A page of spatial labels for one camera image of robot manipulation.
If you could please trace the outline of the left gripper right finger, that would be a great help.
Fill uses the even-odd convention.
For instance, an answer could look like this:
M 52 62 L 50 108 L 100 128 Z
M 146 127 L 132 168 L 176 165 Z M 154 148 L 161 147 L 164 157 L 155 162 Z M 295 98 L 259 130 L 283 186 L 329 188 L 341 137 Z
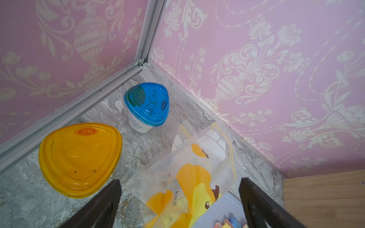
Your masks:
M 250 228 L 305 228 L 249 178 L 242 178 L 240 199 Z

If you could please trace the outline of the candy ziploc bag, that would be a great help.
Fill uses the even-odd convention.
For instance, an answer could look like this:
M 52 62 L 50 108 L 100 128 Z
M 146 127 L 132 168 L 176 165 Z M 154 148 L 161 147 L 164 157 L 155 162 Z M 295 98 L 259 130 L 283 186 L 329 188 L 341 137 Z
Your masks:
M 187 142 L 189 139 L 191 139 L 192 136 L 196 133 L 197 131 L 195 128 L 193 128 L 191 123 L 188 120 L 184 120 L 176 130 L 172 146 L 172 152 L 179 148 L 181 145 L 183 145 L 185 142 Z
M 155 217 L 146 228 L 191 228 L 234 184 L 234 148 L 217 123 L 160 152 L 124 188 Z

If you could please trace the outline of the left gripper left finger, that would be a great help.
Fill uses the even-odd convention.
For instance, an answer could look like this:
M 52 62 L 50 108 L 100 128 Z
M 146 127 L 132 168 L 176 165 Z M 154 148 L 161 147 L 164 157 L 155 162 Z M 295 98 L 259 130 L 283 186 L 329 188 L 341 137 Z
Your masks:
M 111 181 L 62 228 L 111 228 L 114 225 L 122 195 L 120 180 Z

